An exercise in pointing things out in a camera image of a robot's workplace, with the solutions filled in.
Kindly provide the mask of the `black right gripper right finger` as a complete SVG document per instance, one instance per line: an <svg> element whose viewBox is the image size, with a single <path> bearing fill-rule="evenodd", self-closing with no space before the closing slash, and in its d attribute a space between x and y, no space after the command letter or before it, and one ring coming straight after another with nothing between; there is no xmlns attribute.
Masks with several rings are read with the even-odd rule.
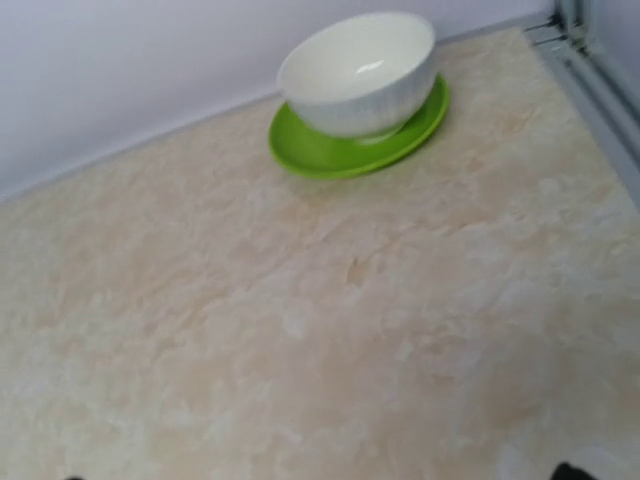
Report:
<svg viewBox="0 0 640 480"><path fill-rule="evenodd" d="M554 469L550 480L597 480L597 478L582 468L563 462Z"/></svg>

